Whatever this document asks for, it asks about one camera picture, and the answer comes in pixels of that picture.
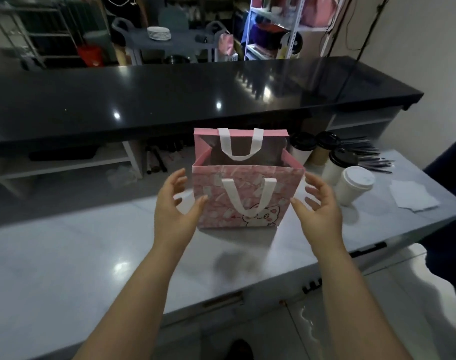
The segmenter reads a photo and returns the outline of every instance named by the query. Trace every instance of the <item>black shoe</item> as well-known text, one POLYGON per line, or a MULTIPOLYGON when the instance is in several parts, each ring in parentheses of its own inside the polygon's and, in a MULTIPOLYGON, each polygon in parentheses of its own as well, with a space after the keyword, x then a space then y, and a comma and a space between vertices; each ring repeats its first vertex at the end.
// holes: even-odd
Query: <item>black shoe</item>
POLYGON ((252 348, 245 340, 235 340, 225 360, 254 360, 252 348))

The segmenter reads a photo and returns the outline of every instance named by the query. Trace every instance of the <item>coffee cup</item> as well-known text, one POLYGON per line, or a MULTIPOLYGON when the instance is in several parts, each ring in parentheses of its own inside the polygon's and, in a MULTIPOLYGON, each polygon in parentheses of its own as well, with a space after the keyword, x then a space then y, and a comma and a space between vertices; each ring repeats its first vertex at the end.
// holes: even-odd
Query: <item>coffee cup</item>
POLYGON ((346 168, 334 188, 335 197, 342 206, 349 206, 363 193, 368 192, 375 184, 375 176, 361 166, 346 168))
POLYGON ((301 165, 306 163, 306 160, 316 147, 315 136, 306 132, 299 132, 290 137, 290 147, 288 152, 301 165))
POLYGON ((330 151, 336 149, 340 145, 340 139, 336 134, 329 131, 322 131, 316 135, 315 139, 316 148, 313 153, 310 154, 308 162, 315 166, 323 166, 328 160, 330 151))
POLYGON ((335 186, 345 168, 358 165, 358 156, 346 149, 338 148, 330 151, 328 160, 321 174, 321 179, 335 186))

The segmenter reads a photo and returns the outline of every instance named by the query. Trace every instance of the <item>stack of plates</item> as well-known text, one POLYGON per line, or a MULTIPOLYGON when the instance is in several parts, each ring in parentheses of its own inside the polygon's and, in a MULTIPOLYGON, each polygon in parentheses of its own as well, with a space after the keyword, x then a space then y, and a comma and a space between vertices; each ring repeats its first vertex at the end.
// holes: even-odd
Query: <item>stack of plates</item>
POLYGON ((171 34, 168 28, 163 28, 161 26, 150 26, 148 29, 148 36, 153 40, 170 40, 171 34))

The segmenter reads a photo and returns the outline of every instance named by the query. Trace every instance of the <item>brown cup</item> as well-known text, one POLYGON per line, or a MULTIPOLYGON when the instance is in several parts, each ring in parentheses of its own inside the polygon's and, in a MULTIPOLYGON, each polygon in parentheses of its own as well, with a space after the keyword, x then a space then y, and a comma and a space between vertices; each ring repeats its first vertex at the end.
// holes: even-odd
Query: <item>brown cup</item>
POLYGON ((325 165, 330 151, 336 149, 339 144, 338 136, 329 131, 322 131, 316 135, 316 148, 309 156, 308 162, 315 166, 325 165))

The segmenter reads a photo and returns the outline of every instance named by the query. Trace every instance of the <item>black lid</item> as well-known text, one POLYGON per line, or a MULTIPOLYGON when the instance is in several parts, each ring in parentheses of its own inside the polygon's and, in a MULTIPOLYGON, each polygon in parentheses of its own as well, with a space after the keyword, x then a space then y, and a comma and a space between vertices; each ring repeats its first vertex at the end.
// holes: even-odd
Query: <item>black lid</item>
POLYGON ((340 138, 329 131, 322 131, 316 135, 316 144, 323 149, 333 150, 340 145, 340 138))
POLYGON ((333 162, 333 164, 342 168, 358 165, 358 156, 355 153, 343 148, 330 151, 328 157, 333 162))
POLYGON ((304 152, 315 149, 315 136, 306 132, 299 132, 290 137, 290 145, 304 152))

